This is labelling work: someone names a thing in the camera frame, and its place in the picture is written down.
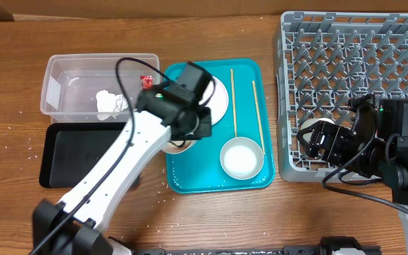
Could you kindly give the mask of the small pink plate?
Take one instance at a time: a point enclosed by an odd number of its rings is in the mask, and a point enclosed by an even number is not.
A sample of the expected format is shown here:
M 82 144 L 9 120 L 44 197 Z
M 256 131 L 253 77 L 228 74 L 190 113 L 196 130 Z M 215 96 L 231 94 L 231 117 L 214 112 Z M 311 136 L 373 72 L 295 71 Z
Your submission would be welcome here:
M 180 154 L 190 149 L 195 143 L 196 140 L 169 141 L 162 151 L 166 154 Z

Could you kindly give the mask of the grey bowl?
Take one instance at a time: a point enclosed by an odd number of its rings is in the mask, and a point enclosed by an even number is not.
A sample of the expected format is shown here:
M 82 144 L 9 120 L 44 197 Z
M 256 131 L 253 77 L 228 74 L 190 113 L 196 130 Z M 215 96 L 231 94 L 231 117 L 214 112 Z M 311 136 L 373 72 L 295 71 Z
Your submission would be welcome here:
M 247 137 L 228 140 L 220 152 L 224 172 L 236 180 L 252 179 L 264 166 L 264 153 L 260 146 Z

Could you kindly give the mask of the red snack wrapper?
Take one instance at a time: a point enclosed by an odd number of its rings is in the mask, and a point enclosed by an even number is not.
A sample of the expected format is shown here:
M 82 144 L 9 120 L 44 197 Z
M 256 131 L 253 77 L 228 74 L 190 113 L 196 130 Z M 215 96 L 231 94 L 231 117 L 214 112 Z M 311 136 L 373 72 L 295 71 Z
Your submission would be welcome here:
M 140 76 L 142 90 L 150 89 L 154 86 L 154 80 L 150 75 L 141 75 Z

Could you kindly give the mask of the wooden chopstick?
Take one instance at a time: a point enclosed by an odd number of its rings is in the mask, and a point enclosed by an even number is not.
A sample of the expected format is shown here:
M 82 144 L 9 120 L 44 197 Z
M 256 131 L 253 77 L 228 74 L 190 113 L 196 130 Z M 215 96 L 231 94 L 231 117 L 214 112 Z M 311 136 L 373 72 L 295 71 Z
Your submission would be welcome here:
M 256 116 L 257 116 L 257 122 L 258 122 L 258 127 L 259 127 L 259 136 L 261 140 L 261 149 L 262 149 L 263 155 L 265 155 L 264 133 L 263 133 L 262 124 L 261 124 L 261 116 L 260 116 L 260 110 L 259 110 L 259 101 L 258 101 L 258 96 L 257 96 L 256 83 L 254 80 L 252 81 L 252 89 L 253 89 L 253 94 L 254 94 Z
M 231 79 L 231 92 L 232 92 L 232 112 L 233 112 L 233 124 L 234 124 L 234 137 L 237 137 L 237 108 L 235 102 L 235 90 L 234 90 L 234 70 L 230 69 Z

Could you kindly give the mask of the white tissue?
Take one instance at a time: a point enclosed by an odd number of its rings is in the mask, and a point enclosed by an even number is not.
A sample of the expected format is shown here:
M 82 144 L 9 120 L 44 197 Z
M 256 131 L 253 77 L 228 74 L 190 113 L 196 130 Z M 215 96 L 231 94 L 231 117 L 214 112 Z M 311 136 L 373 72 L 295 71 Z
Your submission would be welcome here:
M 101 90 L 96 94 L 96 106 L 97 118 L 104 121 L 109 117 L 116 118 L 120 112 L 128 108 L 128 102 L 121 93 L 111 94 L 107 90 Z

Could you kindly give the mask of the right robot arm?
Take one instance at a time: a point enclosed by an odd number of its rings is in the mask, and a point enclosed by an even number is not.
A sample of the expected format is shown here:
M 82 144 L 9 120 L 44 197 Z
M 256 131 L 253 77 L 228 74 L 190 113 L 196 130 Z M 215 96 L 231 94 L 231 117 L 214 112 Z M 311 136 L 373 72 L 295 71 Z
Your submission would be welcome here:
M 323 188 L 398 211 L 408 253 L 408 99 L 368 94 L 350 98 L 348 108 L 356 114 L 351 128 L 308 120 L 297 140 L 307 156 L 335 166 Z

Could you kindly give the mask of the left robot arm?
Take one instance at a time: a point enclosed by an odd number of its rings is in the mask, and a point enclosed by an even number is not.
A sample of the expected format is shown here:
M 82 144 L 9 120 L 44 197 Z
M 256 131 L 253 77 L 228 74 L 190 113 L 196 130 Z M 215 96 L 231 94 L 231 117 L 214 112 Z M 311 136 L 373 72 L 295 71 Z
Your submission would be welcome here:
M 92 170 L 53 205 L 33 211 L 32 254 L 130 254 L 102 234 L 146 164 L 171 140 L 171 127 L 141 106 Z

